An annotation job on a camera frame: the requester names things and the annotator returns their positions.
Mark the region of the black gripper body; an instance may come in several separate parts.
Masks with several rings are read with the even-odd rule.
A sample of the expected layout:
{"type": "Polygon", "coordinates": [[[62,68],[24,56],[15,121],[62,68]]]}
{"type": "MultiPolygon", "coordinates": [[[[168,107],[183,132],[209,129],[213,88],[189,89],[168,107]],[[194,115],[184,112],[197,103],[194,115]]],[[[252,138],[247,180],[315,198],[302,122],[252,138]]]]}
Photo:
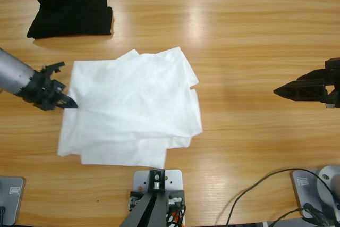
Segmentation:
{"type": "Polygon", "coordinates": [[[64,88],[64,84],[52,80],[47,73],[35,71],[29,83],[15,95],[43,111],[49,111],[55,107],[66,108],[64,88]]]}
{"type": "Polygon", "coordinates": [[[334,86],[333,91],[327,95],[326,107],[339,108],[339,58],[331,58],[325,62],[327,71],[327,86],[334,86]]]}

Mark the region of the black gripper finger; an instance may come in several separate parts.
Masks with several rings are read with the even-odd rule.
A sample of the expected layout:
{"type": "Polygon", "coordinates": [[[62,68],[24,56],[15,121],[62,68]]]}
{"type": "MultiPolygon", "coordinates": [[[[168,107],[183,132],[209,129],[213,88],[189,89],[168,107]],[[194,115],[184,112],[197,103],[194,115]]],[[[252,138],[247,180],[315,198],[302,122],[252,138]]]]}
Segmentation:
{"type": "Polygon", "coordinates": [[[78,108],[77,103],[69,96],[60,94],[57,100],[57,107],[59,108],[78,108]]]}
{"type": "Polygon", "coordinates": [[[324,79],[295,80],[274,89],[273,92],[296,102],[324,102],[327,97],[324,79]]]}
{"type": "Polygon", "coordinates": [[[297,78],[297,80],[320,80],[323,79],[324,81],[327,80],[328,77],[328,70],[326,69],[317,69],[313,70],[307,74],[304,74],[297,78]]]}

